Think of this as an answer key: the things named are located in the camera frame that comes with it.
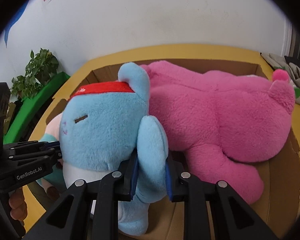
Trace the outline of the left hand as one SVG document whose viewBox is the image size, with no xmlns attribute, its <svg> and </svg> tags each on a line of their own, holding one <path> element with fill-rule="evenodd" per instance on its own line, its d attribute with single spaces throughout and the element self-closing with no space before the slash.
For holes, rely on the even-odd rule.
<svg viewBox="0 0 300 240">
<path fill-rule="evenodd" d="M 11 207 L 10 215 L 14 220 L 23 222 L 27 217 L 27 204 L 23 193 L 23 188 L 18 188 L 9 198 L 9 205 Z"/>
</svg>

